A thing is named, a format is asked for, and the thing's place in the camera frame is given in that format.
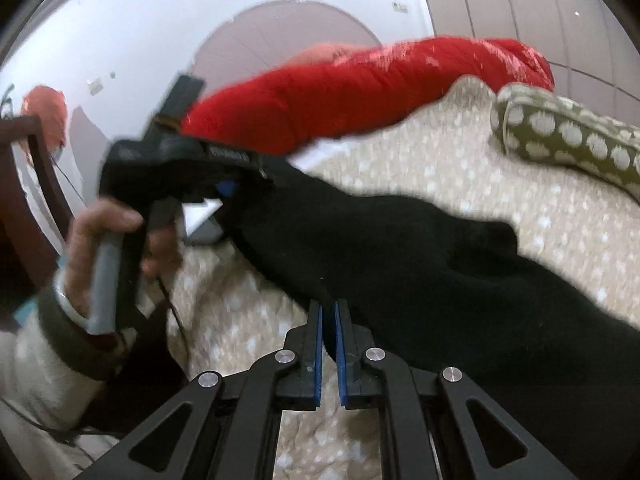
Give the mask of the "left forearm white sleeve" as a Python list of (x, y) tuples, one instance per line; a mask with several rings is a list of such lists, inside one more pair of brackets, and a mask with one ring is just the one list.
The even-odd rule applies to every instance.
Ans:
[(58, 283), (37, 296), (12, 334), (1, 334), (1, 455), (32, 479), (71, 479), (90, 464), (41, 425), (70, 431), (114, 378), (137, 333), (93, 336)]

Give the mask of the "left hand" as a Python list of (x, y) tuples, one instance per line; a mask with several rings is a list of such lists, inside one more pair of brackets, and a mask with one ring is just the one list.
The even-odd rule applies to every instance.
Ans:
[[(72, 223), (66, 244), (63, 290), (70, 305), (86, 318), (96, 251), (106, 233), (129, 233), (142, 226), (142, 215), (110, 198), (100, 198)], [(146, 278), (164, 278), (181, 264), (177, 229), (173, 224), (152, 231), (146, 239), (141, 271)]]

